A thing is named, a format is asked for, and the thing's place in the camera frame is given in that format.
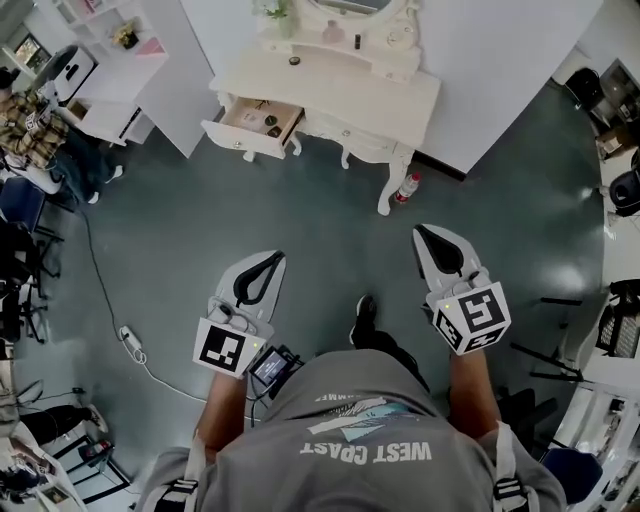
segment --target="white vanity table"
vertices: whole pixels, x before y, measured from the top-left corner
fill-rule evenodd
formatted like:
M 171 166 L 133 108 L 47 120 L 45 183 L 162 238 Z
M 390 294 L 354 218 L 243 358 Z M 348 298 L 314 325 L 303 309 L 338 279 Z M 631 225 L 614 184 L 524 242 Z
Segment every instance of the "white vanity table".
M 244 151 L 248 161 L 255 153 L 283 159 L 289 142 L 299 155 L 300 132 L 342 145 L 345 169 L 349 155 L 388 163 L 378 202 L 378 212 L 388 215 L 440 90 L 437 78 L 417 71 L 417 2 L 389 0 L 380 11 L 342 0 L 292 0 L 291 7 L 292 37 L 275 27 L 261 31 L 229 72 L 211 82 L 225 115 L 202 125 L 216 144 Z M 323 42 L 329 20 L 344 31 L 342 41 Z M 299 63 L 292 65 L 291 57 Z M 277 119 L 276 131 L 266 115 Z

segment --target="cable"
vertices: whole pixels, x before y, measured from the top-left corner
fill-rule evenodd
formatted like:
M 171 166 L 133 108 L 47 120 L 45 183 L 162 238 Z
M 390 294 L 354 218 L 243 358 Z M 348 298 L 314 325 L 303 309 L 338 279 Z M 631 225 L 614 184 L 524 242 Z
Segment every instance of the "cable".
M 86 216 L 86 214 L 83 211 L 80 211 L 80 214 L 82 215 L 82 217 L 84 218 L 84 222 L 87 226 L 87 238 L 89 240 L 89 250 L 91 252 L 91 261 L 93 262 L 93 267 L 95 268 L 96 271 L 96 275 L 98 276 L 98 280 L 100 281 L 100 286 L 102 288 L 102 293 L 104 295 L 104 299 L 107 303 L 107 306 L 109 307 L 109 314 L 111 316 L 111 326 L 113 327 L 113 333 L 116 336 L 116 339 L 122 343 L 122 345 L 124 346 L 125 350 L 127 351 L 127 353 L 129 354 L 129 356 L 131 357 L 131 359 L 133 359 L 135 361 L 136 364 L 139 364 L 140 366 L 142 366 L 145 371 L 147 372 L 147 374 L 149 375 L 149 377 L 151 377 L 154 381 L 156 381 L 159 384 L 162 384 L 163 386 L 169 388 L 171 391 L 174 391 L 176 393 L 178 393 L 179 395 L 182 395 L 186 398 L 190 398 L 191 400 L 195 400 L 196 402 L 200 402 L 200 403 L 206 403 L 207 401 L 202 399 L 202 398 L 198 398 L 197 396 L 191 395 L 185 391 L 182 391 L 181 389 L 178 389 L 174 386 L 172 386 L 171 384 L 169 384 L 168 382 L 165 382 L 162 379 L 159 379 L 158 377 L 156 377 L 153 373 L 151 373 L 151 370 L 149 370 L 149 367 L 147 366 L 147 354 L 145 354 L 142 349 L 135 349 L 133 351 L 131 351 L 129 349 L 129 346 L 127 345 L 126 339 L 123 338 L 122 336 L 120 336 L 120 331 L 118 330 L 117 327 L 117 321 L 116 321 L 116 315 L 113 311 L 113 306 L 111 305 L 111 300 L 109 300 L 109 294 L 107 293 L 107 288 L 104 285 L 104 280 L 102 279 L 102 275 L 100 274 L 100 269 L 98 267 L 98 262 L 96 260 L 96 255 L 95 255 L 95 251 L 93 250 L 93 237 L 91 235 L 91 226 L 89 225 L 89 218 Z M 253 426 L 254 421 L 260 421 L 260 420 L 256 420 L 255 418 L 251 418 L 249 416 L 244 416 L 245 420 L 250 420 L 251 424 Z
M 102 280 L 102 274 L 100 274 L 100 269 L 98 268 L 98 262 L 96 261 L 96 253 L 93 250 L 93 238 L 91 236 L 91 226 L 89 226 L 89 218 L 87 215 L 80 211 L 80 215 L 84 218 L 84 223 L 87 225 L 87 238 L 89 239 L 89 251 L 91 252 L 91 260 L 93 261 L 93 266 L 96 269 L 96 275 L 98 276 L 98 280 L 100 281 L 100 286 L 102 287 L 102 293 L 104 294 L 104 299 L 107 302 L 107 306 L 109 307 L 109 314 L 111 315 L 111 326 L 113 327 L 113 332 L 116 335 L 118 340 L 120 339 L 120 334 L 118 333 L 118 327 L 116 326 L 116 315 L 113 312 L 113 306 L 111 306 L 111 301 L 109 300 L 109 294 L 107 293 L 107 289 L 104 285 L 104 281 Z

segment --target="white box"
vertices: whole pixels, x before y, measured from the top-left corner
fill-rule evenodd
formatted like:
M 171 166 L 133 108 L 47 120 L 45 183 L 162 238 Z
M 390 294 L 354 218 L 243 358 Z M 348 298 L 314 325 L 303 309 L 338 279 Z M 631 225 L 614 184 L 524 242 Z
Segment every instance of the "white box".
M 511 325 L 500 283 L 436 303 L 433 325 L 458 355 L 498 343 Z

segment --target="curved table leg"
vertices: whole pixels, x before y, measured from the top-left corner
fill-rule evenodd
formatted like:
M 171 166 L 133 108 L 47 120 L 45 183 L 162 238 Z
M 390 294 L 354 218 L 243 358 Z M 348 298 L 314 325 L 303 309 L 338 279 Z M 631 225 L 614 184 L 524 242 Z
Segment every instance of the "curved table leg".
M 391 196 L 395 194 L 402 186 L 402 182 L 407 175 L 407 169 L 411 163 L 414 150 L 408 146 L 402 146 L 398 144 L 396 150 L 391 156 L 391 162 L 389 162 L 389 181 L 382 189 L 380 194 L 380 200 L 378 201 L 378 213 L 380 215 L 387 216 L 391 211 L 389 200 Z
M 351 153 L 349 153 L 349 150 L 347 148 L 342 148 L 342 168 L 343 169 L 348 169 L 349 168 L 349 155 Z
M 295 147 L 295 149 L 293 150 L 293 154 L 295 156 L 300 156 L 300 153 L 302 153 L 302 144 L 300 143 L 300 139 L 298 138 L 298 136 L 293 133 L 291 134 L 291 138 L 289 140 Z

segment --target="small display screen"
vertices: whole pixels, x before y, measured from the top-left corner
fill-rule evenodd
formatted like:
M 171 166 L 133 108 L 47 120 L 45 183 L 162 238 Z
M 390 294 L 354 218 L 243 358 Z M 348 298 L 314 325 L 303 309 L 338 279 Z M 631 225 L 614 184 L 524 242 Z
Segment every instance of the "small display screen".
M 286 364 L 287 361 L 274 350 L 252 373 L 262 384 L 270 386 Z

